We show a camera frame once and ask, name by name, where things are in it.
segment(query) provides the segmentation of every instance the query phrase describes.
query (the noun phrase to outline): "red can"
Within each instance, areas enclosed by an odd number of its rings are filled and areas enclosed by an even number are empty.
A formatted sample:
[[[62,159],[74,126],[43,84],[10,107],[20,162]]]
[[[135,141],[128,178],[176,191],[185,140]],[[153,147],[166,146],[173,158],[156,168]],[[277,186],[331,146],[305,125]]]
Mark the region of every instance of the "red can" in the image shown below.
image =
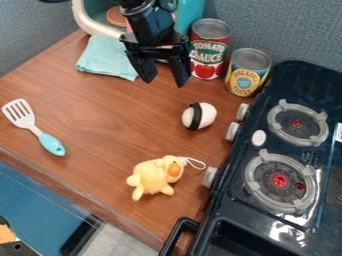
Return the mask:
[[[192,75],[212,80],[223,72],[230,41],[228,25],[217,19],[201,19],[192,25],[191,70]]]

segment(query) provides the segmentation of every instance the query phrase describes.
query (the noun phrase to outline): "white knob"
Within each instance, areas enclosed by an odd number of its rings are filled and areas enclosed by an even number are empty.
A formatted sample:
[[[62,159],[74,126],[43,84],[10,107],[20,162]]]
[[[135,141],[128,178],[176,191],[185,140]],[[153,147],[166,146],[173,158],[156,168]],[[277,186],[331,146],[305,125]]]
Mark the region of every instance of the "white knob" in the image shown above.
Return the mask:
[[[205,171],[205,175],[203,179],[203,186],[207,188],[211,188],[211,185],[213,184],[216,173],[217,173],[217,168],[208,167],[208,169]]]
[[[238,109],[238,112],[236,113],[236,119],[239,120],[239,121],[245,120],[248,108],[249,108],[248,104],[241,103],[240,107]]]
[[[227,131],[227,135],[226,135],[226,139],[229,141],[234,141],[236,134],[239,130],[240,125],[238,123],[235,122],[231,122],[228,131]]]
[[[257,130],[252,136],[252,144],[261,147],[266,142],[266,133],[263,130]]]

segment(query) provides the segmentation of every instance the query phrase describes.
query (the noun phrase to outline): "blue cloth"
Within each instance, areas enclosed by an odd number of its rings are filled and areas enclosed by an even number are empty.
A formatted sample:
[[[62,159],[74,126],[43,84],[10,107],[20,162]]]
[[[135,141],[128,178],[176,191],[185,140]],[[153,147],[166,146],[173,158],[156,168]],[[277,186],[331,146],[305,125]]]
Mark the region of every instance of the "blue cloth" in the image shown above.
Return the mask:
[[[89,215],[84,209],[0,162],[0,216],[44,256],[61,246]]]
[[[130,81],[138,76],[126,56],[125,45],[109,37],[91,36],[76,67],[83,72],[119,76]]]

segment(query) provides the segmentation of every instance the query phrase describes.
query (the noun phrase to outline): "red burner light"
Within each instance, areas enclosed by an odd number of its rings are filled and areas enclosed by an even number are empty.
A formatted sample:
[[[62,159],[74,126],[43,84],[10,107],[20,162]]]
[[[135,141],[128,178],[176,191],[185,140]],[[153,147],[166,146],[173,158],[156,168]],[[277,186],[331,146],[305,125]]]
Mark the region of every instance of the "red burner light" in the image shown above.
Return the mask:
[[[274,185],[276,185],[277,187],[286,187],[287,185],[287,179],[284,175],[275,175],[272,178],[272,182]]]
[[[296,184],[296,188],[299,189],[299,190],[303,190],[303,189],[305,189],[305,186],[302,183],[297,183]]]
[[[304,122],[300,119],[294,119],[292,120],[292,125],[298,129],[303,128]]]

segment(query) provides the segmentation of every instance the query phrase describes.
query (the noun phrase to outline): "black and white egg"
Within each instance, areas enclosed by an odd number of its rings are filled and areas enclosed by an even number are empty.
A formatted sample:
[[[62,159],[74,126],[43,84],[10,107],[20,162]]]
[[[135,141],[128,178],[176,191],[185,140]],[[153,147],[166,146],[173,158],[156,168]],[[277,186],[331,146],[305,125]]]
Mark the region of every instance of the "black and white egg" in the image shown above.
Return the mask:
[[[206,102],[193,103],[182,115],[182,123],[190,130],[199,130],[211,125],[217,117],[216,108]]]

